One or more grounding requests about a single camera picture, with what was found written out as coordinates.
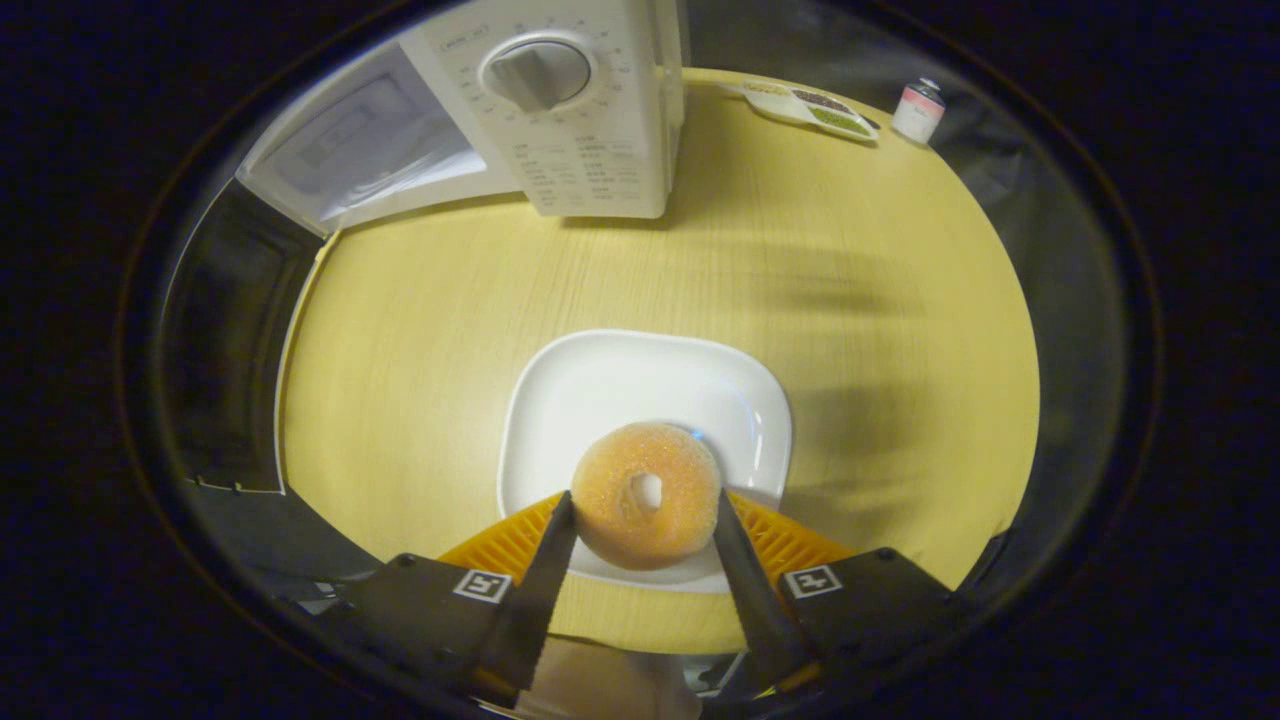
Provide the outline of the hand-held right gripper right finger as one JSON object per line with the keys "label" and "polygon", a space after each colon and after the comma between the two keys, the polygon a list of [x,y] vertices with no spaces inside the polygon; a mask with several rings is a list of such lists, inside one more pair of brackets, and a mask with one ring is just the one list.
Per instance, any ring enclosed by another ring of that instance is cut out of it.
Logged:
{"label": "hand-held right gripper right finger", "polygon": [[739,493],[714,547],[767,692],[879,682],[961,626],[961,598],[897,550],[856,553]]}

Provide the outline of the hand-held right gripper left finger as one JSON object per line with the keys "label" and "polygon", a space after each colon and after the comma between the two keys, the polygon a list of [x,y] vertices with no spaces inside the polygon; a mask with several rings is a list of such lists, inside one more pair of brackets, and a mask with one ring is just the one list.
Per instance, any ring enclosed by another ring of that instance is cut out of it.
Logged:
{"label": "hand-held right gripper left finger", "polygon": [[401,553],[340,585],[320,625],[412,682],[511,706],[532,685],[576,541],[561,492],[439,559]]}

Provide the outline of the sugared donut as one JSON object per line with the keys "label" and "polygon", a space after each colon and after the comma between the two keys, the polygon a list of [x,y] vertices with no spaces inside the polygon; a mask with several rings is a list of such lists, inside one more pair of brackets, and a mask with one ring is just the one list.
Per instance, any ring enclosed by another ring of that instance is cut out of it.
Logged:
{"label": "sugared donut", "polygon": [[590,551],[625,570],[654,571],[710,543],[722,489],[719,464],[692,432],[637,421],[588,448],[570,493]]}

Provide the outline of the white microwave oven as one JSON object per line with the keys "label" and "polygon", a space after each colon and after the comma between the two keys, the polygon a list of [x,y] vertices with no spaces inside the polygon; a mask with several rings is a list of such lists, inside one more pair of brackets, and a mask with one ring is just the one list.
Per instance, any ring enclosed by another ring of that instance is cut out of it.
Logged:
{"label": "white microwave oven", "polygon": [[684,123],[682,0],[458,0],[291,91],[182,234],[161,305],[178,477],[285,492],[280,373],[342,231],[521,193],[543,217],[658,218]]}

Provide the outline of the white divided food tray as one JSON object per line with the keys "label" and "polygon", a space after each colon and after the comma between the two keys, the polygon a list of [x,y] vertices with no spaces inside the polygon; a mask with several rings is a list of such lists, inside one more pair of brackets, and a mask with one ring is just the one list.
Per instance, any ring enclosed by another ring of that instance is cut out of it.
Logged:
{"label": "white divided food tray", "polygon": [[824,94],[771,82],[742,82],[739,94],[763,117],[805,126],[858,142],[879,140],[878,127],[849,105]]}

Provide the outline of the person's beige clothing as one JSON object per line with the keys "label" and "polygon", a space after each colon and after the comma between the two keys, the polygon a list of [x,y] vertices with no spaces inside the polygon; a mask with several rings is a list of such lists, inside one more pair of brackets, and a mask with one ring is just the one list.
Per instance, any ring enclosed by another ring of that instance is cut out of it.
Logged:
{"label": "person's beige clothing", "polygon": [[529,691],[512,715],[521,720],[700,720],[703,702],[675,655],[547,639]]}

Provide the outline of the white square plate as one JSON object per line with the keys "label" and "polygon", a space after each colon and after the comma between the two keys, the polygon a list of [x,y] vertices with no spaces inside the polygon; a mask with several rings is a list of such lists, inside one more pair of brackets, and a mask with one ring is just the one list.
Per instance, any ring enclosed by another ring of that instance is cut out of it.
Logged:
{"label": "white square plate", "polygon": [[595,441],[637,421],[685,429],[709,448],[728,489],[781,505],[794,421],[764,364],[709,340],[593,329],[552,341],[521,372],[500,442],[499,514],[567,491]]}

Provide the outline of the small pink label bottle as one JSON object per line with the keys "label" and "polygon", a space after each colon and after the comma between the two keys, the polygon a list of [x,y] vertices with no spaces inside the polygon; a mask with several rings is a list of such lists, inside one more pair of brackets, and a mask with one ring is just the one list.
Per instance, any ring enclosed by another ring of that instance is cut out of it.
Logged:
{"label": "small pink label bottle", "polygon": [[908,83],[901,92],[891,122],[904,138],[928,145],[946,111],[940,86],[925,77]]}

